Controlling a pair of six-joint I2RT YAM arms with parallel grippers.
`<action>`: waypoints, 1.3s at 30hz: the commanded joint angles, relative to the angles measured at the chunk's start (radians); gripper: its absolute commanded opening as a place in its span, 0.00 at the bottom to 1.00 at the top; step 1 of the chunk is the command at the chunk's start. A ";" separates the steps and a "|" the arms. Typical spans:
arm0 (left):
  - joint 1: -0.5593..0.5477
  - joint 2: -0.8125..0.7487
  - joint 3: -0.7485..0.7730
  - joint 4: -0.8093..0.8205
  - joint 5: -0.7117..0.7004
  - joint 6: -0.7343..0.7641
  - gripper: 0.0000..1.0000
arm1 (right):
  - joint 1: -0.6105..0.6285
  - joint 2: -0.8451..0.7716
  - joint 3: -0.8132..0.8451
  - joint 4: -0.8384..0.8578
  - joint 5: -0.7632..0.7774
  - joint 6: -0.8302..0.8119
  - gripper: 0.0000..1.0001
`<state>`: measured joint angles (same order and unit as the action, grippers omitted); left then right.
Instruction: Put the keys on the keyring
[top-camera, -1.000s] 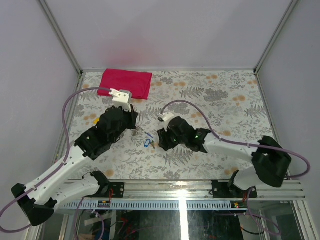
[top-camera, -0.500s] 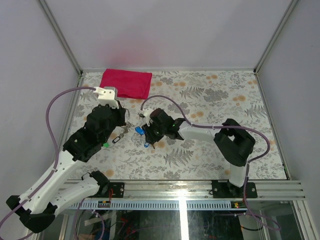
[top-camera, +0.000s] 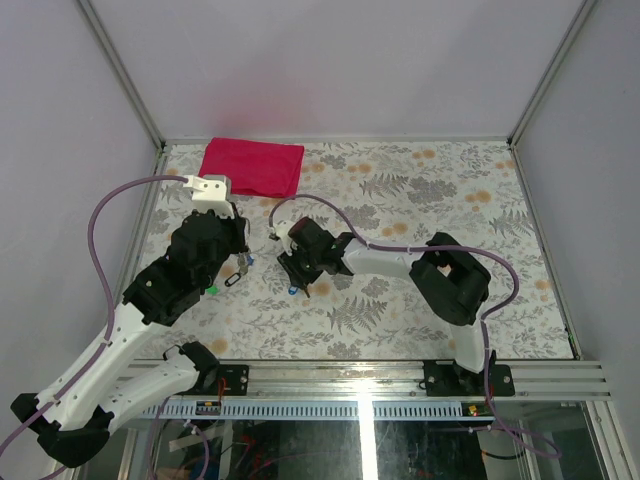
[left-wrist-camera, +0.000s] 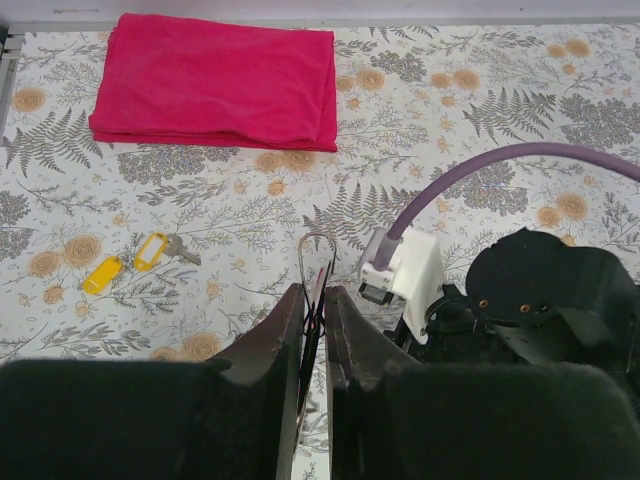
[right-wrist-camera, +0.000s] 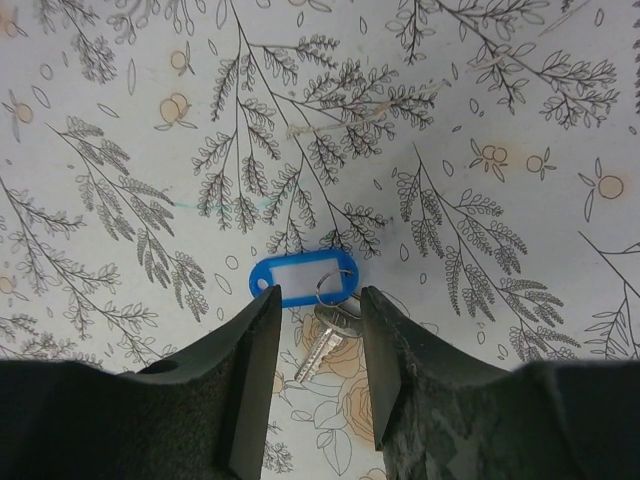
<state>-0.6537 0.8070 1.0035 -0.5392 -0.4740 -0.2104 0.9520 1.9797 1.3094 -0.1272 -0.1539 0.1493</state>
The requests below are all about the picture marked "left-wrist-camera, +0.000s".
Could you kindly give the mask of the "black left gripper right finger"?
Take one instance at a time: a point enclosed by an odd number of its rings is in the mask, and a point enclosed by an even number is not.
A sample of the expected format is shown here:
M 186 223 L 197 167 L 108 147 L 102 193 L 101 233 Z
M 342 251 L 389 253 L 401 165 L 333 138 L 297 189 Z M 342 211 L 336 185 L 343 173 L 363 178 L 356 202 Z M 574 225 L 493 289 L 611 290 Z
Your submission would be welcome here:
M 635 479 L 639 422 L 584 365 L 422 364 L 332 287 L 325 304 L 334 479 Z

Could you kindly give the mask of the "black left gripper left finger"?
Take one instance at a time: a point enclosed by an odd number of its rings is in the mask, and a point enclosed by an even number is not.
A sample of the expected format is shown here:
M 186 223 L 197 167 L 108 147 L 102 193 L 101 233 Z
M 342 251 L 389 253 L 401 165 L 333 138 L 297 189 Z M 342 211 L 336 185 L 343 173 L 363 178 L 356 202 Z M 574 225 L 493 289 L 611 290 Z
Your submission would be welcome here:
M 1 370 L 5 479 L 287 479 L 305 311 L 269 315 L 201 363 L 20 360 Z

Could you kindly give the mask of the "metal keyring with clips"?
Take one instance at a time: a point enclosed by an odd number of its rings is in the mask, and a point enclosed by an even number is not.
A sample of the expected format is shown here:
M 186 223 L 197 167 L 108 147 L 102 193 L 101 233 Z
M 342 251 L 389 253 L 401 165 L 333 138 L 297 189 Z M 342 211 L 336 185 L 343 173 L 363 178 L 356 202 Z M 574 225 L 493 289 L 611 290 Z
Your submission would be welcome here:
M 315 284 L 312 288 L 307 286 L 305 277 L 304 258 L 302 243 L 311 237 L 322 237 L 327 240 L 331 247 L 332 256 L 322 264 L 316 276 Z M 301 276 L 301 285 L 306 301 L 306 310 L 303 318 L 302 334 L 304 337 L 303 352 L 300 361 L 298 395 L 297 395 L 297 424 L 296 433 L 302 430 L 306 415 L 306 405 L 309 396 L 309 389 L 315 365 L 317 349 L 320 339 L 326 330 L 325 324 L 325 298 L 327 283 L 333 274 L 337 260 L 337 244 L 333 237 L 325 231 L 314 231 L 306 234 L 299 241 L 298 262 Z

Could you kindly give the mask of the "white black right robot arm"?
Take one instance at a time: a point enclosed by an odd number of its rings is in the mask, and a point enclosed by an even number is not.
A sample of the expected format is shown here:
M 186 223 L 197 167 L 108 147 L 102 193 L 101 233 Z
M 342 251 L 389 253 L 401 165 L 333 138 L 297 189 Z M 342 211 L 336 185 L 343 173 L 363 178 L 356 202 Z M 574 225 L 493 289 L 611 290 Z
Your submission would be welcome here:
M 421 345 L 386 336 L 418 362 L 591 365 L 639 393 L 639 286 L 613 253 L 521 229 L 482 250 L 459 290 L 427 310 Z

